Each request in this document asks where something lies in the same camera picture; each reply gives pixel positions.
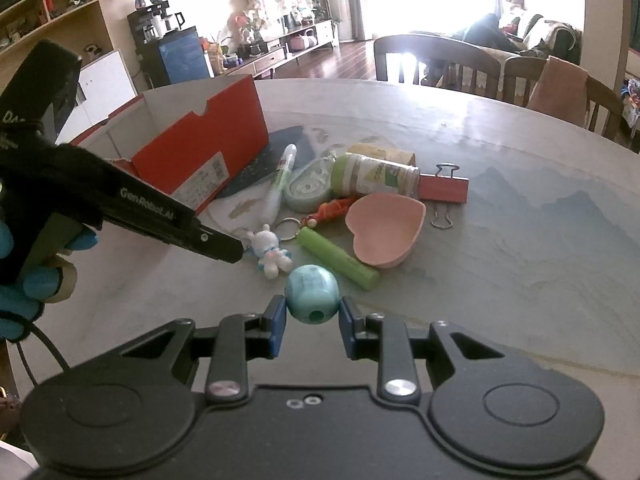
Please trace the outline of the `blue gloved left hand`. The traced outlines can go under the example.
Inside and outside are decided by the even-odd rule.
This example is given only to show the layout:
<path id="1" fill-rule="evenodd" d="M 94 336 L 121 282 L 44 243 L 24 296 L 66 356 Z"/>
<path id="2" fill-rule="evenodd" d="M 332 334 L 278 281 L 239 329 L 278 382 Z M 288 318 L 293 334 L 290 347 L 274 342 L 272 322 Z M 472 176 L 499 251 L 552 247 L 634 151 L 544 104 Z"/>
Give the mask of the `blue gloved left hand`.
<path id="1" fill-rule="evenodd" d="M 79 234 L 63 249 L 62 255 L 88 250 L 96 246 L 96 232 L 82 226 Z M 9 257 L 14 248 L 14 238 L 9 227 L 1 221 L 1 260 Z M 1 285 L 1 314 L 16 314 L 28 322 L 35 322 L 42 315 L 45 304 L 56 304 L 70 298 L 78 280 L 76 266 L 60 255 L 43 261 L 27 271 L 16 285 Z M 24 340 L 30 329 L 22 323 L 1 317 L 1 340 L 11 342 Z"/>

